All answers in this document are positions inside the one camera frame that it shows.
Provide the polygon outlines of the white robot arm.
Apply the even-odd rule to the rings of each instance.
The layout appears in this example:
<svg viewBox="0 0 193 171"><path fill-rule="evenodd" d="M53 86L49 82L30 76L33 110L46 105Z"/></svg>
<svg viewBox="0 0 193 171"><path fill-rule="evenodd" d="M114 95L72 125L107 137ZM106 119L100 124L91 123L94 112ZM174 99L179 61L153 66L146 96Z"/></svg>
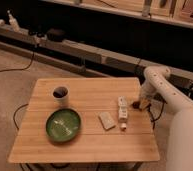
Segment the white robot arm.
<svg viewBox="0 0 193 171"><path fill-rule="evenodd" d="M167 66L148 66L139 99L152 99L159 93L174 112L170 124L166 170L193 171L193 100L173 86Z"/></svg>

